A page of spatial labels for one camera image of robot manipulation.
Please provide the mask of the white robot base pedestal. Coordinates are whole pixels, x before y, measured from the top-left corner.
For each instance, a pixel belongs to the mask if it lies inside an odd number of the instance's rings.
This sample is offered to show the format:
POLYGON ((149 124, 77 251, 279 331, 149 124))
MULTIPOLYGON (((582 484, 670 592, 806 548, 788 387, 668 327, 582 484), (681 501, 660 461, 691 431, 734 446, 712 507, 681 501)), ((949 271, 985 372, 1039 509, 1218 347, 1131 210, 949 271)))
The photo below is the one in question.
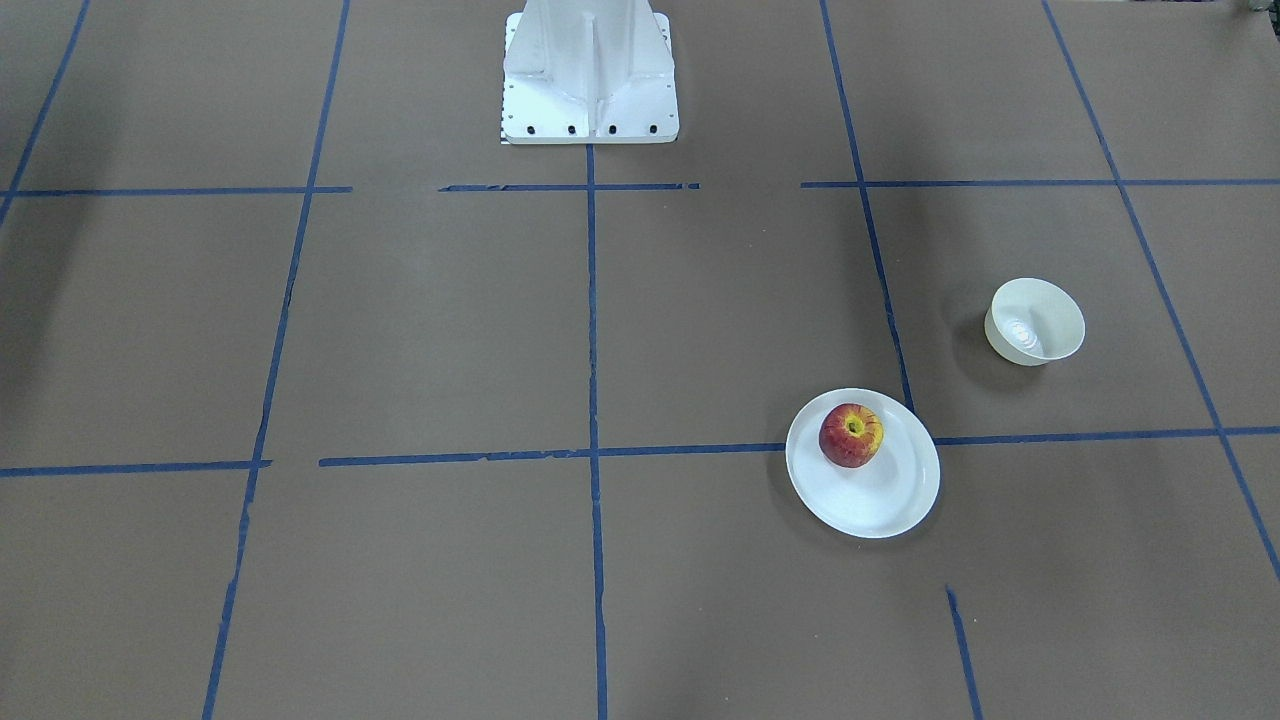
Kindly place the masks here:
POLYGON ((672 143, 669 18, 649 1, 527 1, 504 24, 500 140, 672 143))

